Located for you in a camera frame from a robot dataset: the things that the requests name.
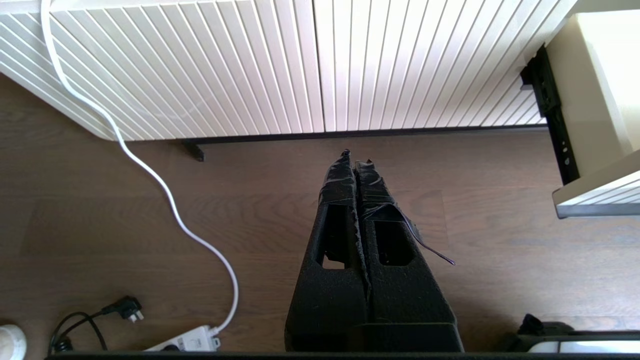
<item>black plug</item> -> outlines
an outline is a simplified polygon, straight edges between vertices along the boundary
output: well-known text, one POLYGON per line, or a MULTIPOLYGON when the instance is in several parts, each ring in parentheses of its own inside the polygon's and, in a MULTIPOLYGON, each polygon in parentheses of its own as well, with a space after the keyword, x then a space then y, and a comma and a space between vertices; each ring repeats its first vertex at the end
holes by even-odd
POLYGON ((101 313, 103 315, 118 313, 123 319, 129 319, 131 322, 136 322, 145 318, 142 316, 140 310, 142 310, 142 305, 140 305, 138 299, 125 296, 113 304, 103 307, 101 313))

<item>black foam object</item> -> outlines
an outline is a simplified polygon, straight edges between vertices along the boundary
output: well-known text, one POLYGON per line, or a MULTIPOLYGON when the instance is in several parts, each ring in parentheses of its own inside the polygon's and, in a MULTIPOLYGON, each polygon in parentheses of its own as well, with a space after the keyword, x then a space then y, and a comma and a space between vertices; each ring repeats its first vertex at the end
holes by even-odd
POLYGON ((371 161, 331 165, 285 325, 287 351, 462 351, 417 229, 371 161), (345 269, 325 269, 324 257, 345 269))

